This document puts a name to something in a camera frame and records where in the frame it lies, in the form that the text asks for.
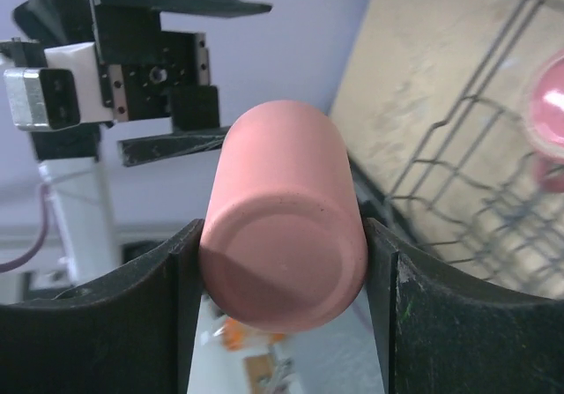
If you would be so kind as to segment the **pink floral mug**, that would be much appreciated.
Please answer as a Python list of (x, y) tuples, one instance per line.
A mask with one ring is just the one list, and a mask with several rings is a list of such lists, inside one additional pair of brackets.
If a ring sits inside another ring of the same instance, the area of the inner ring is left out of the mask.
[(535, 72), (528, 85), (522, 111), (523, 129), (533, 149), (532, 175), (539, 187), (563, 192), (563, 176), (550, 176), (563, 164), (563, 50), (557, 51)]

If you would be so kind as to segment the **salmon pink tumbler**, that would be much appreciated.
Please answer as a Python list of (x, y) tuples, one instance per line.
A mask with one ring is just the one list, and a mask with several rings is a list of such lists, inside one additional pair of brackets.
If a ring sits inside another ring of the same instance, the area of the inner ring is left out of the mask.
[(296, 100), (240, 116), (219, 156), (199, 248), (204, 287), (228, 316), (280, 333), (340, 315), (367, 270), (345, 142)]

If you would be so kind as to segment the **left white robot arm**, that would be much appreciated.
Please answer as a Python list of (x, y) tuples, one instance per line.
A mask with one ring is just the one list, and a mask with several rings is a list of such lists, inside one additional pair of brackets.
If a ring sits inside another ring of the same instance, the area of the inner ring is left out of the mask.
[(166, 31), (161, 14), (234, 19), (269, 11), (247, 0), (26, 0), (13, 10), (23, 35), (1, 44), (12, 121), (31, 138), (42, 217), (60, 229), (72, 283), (122, 263), (103, 127), (170, 121), (167, 134), (119, 143), (126, 167), (218, 150), (226, 135), (204, 34)]

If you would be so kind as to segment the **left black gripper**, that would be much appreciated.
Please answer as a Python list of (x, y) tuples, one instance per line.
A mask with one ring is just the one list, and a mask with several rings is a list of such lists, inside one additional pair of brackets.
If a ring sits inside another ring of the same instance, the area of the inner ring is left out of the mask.
[(98, 159), (101, 130), (117, 123), (166, 118), (169, 133), (118, 142), (125, 167), (219, 150), (219, 91), (211, 81), (203, 33), (166, 31), (164, 12), (212, 18), (268, 13), (245, 0), (27, 0), (12, 13), (22, 41), (44, 48), (94, 43), (102, 99), (114, 120), (66, 130), (27, 132), (38, 161)]

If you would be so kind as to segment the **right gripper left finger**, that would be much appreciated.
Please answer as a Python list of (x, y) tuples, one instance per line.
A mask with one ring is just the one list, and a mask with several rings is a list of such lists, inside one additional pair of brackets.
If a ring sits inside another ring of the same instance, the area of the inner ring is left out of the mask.
[(202, 295), (195, 219), (54, 299), (1, 307), (3, 393), (184, 393)]

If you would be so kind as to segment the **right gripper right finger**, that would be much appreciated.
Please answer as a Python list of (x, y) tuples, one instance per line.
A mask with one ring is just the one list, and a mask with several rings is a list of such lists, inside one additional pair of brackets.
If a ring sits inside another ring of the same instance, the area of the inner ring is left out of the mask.
[(459, 271), (364, 223), (367, 299), (387, 393), (561, 393), (563, 302)]

